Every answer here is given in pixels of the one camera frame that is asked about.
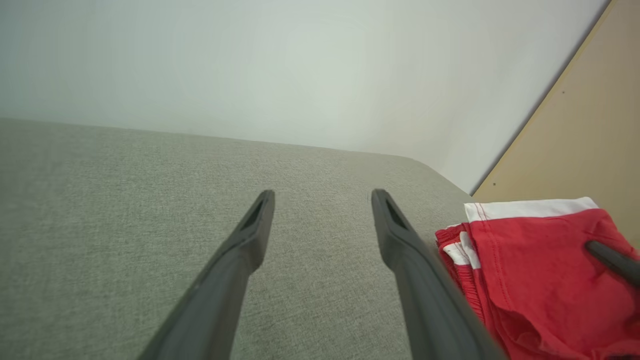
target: wooden panel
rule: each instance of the wooden panel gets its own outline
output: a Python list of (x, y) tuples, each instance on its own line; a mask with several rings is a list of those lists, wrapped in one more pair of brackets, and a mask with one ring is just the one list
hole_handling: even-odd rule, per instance
[(589, 196), (640, 245), (640, 1), (609, 4), (474, 198)]

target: folded clothing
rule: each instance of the folded clothing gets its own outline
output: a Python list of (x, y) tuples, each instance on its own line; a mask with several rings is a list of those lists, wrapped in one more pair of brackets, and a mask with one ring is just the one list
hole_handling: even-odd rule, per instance
[(436, 233), (471, 308), (512, 359), (640, 356), (638, 290), (584, 248), (638, 259), (588, 197), (465, 204), (468, 222)]

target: white stripe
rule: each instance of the white stripe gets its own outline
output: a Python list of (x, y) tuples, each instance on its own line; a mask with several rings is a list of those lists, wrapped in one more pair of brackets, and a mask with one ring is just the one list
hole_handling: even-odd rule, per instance
[(496, 220), (501, 218), (546, 218), (575, 214), (588, 209), (598, 209), (589, 197), (575, 200), (528, 200), (511, 202), (490, 202), (488, 204), (468, 203), (465, 211), (469, 222)]
[(460, 243), (462, 244), (462, 251), (465, 253), (472, 269), (480, 268), (480, 259), (478, 254), (474, 250), (474, 245), (471, 243), (471, 238), (466, 231), (460, 232)]
[(442, 250), (449, 255), (455, 265), (469, 265), (469, 259), (465, 255), (460, 243), (451, 243), (443, 247)]

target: gray fabric surface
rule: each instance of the gray fabric surface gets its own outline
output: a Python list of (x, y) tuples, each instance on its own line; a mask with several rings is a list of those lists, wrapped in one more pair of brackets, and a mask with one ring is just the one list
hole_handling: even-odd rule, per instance
[(407, 359), (370, 193), (414, 228), (471, 198), (379, 154), (0, 120), (0, 358), (130, 359), (263, 189), (276, 210), (234, 359)]

